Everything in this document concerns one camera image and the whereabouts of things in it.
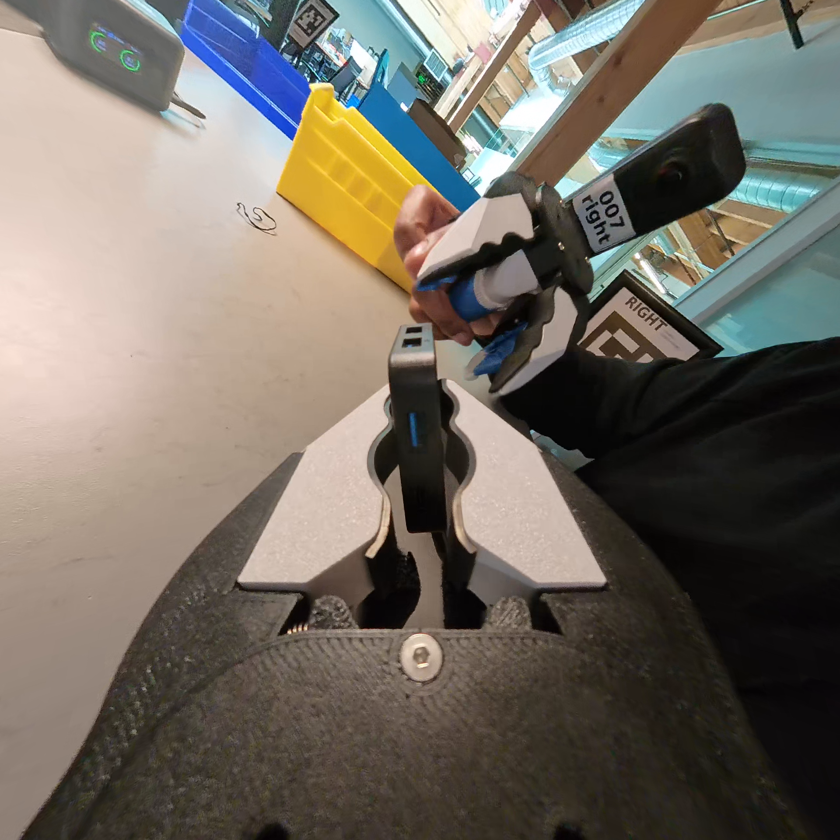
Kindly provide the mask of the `wooden support post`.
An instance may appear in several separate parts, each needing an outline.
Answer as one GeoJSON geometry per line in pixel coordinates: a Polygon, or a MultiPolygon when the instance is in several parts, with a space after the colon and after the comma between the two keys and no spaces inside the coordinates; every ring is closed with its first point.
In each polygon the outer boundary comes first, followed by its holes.
{"type": "Polygon", "coordinates": [[[511,168],[557,185],[718,6],[646,1],[511,168]]]}

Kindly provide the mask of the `cardboard box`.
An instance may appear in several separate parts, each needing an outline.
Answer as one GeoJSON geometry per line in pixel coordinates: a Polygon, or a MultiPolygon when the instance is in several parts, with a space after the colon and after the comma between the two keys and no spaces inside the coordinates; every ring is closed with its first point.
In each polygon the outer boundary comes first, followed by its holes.
{"type": "Polygon", "coordinates": [[[467,149],[447,122],[421,98],[415,98],[407,114],[446,161],[460,172],[466,163],[467,149]]]}

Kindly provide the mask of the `silver ventilation duct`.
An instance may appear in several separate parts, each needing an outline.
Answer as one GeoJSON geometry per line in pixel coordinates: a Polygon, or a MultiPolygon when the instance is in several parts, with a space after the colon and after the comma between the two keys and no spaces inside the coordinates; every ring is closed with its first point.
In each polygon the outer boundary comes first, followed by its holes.
{"type": "MultiPolygon", "coordinates": [[[[643,141],[601,138],[587,151],[603,172],[644,144],[643,141]]],[[[748,158],[745,175],[728,199],[791,214],[838,179],[838,168],[748,158]]]]}
{"type": "Polygon", "coordinates": [[[528,66],[537,77],[553,63],[580,54],[614,39],[627,25],[643,1],[612,1],[578,17],[552,36],[531,47],[528,66]]]}

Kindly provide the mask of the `blue partition panel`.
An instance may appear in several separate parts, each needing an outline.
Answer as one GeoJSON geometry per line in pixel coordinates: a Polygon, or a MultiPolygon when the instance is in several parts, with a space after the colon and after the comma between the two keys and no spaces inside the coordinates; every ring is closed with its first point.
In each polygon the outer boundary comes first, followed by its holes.
{"type": "Polygon", "coordinates": [[[359,111],[458,211],[464,212],[479,199],[476,190],[446,161],[442,152],[382,84],[372,84],[361,101],[359,111]]]}

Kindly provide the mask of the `person's right hand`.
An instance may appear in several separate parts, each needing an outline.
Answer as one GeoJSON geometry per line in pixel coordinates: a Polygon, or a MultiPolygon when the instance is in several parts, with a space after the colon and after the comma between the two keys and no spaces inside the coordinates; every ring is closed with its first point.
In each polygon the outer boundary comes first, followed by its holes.
{"type": "Polygon", "coordinates": [[[393,238],[408,275],[413,279],[409,312],[415,322],[432,324],[436,340],[451,340],[463,347],[491,335],[503,315],[496,311],[468,322],[452,308],[444,290],[419,290],[417,274],[444,228],[457,215],[456,208],[425,185],[412,188],[396,217],[393,238]]]}

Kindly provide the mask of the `person's right forearm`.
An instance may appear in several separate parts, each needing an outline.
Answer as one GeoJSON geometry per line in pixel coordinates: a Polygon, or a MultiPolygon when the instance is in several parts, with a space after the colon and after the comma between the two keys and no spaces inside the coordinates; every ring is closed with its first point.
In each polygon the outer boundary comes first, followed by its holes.
{"type": "Polygon", "coordinates": [[[603,494],[773,506],[838,496],[838,338],[728,358],[608,359],[571,350],[500,398],[591,460],[603,494]]]}

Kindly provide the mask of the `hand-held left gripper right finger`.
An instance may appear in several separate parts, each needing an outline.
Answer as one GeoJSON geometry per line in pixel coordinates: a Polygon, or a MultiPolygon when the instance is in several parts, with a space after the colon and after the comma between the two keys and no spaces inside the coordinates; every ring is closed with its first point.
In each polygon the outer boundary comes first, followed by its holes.
{"type": "Polygon", "coordinates": [[[473,594],[600,591],[606,578],[540,449],[450,380],[446,577],[473,594]]]}

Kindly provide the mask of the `large blue bin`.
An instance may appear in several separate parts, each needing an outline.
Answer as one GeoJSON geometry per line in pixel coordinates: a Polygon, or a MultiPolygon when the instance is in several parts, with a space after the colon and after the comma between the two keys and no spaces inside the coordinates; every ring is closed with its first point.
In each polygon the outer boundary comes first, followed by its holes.
{"type": "Polygon", "coordinates": [[[219,1],[191,1],[181,38],[207,67],[290,140],[310,94],[305,77],[244,19],[219,1]]]}

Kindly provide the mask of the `black hdmi switch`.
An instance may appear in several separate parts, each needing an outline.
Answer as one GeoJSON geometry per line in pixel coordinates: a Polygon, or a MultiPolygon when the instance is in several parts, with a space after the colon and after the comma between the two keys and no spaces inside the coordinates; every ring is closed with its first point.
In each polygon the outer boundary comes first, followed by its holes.
{"type": "Polygon", "coordinates": [[[445,441],[430,324],[398,330],[388,375],[406,529],[443,532],[447,527],[445,441]]]}

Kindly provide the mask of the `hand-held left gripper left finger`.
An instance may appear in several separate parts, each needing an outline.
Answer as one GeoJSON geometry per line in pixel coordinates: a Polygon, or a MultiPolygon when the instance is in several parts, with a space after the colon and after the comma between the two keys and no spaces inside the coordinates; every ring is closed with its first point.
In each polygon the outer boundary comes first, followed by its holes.
{"type": "Polygon", "coordinates": [[[383,386],[307,446],[238,584],[248,591],[370,594],[366,552],[389,528],[390,503],[371,467],[387,430],[383,386]]]}

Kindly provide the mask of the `framed fiducial marker sign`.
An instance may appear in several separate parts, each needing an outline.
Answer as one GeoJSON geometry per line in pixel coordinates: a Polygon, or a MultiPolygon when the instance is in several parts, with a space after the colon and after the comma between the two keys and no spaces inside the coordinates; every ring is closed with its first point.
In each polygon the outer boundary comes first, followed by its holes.
{"type": "Polygon", "coordinates": [[[287,37],[300,51],[312,45],[340,17],[327,1],[300,1],[295,6],[287,37]]]}
{"type": "Polygon", "coordinates": [[[709,359],[723,351],[719,342],[627,270],[591,302],[579,347],[608,359],[641,363],[709,359]]]}

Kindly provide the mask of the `yellow bin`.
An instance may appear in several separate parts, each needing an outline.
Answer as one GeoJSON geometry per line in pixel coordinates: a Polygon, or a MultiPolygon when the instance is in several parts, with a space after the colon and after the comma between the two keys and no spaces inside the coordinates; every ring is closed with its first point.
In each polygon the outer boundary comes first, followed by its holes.
{"type": "Polygon", "coordinates": [[[276,191],[405,291],[413,281],[393,227],[415,185],[432,187],[330,84],[310,86],[276,191]]]}

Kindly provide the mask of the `black power bank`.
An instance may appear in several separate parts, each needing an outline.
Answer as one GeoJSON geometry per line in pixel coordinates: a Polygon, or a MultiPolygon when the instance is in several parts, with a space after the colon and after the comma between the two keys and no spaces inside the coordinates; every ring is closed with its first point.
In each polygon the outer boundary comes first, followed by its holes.
{"type": "Polygon", "coordinates": [[[47,46],[82,76],[147,109],[173,99],[185,49],[171,20],[145,1],[12,1],[47,46]]]}

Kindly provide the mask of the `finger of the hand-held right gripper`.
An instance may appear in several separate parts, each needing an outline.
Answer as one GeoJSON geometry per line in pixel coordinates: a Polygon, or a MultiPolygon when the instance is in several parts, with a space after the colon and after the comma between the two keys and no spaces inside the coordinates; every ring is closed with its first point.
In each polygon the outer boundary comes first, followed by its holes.
{"type": "Polygon", "coordinates": [[[445,228],[417,272],[416,286],[471,280],[476,289],[535,289],[524,249],[536,233],[523,196],[482,197],[445,228]]]}
{"type": "Polygon", "coordinates": [[[517,299],[468,363],[467,378],[487,376],[496,396],[522,389],[579,342],[589,307],[585,293],[564,287],[517,299]]]}

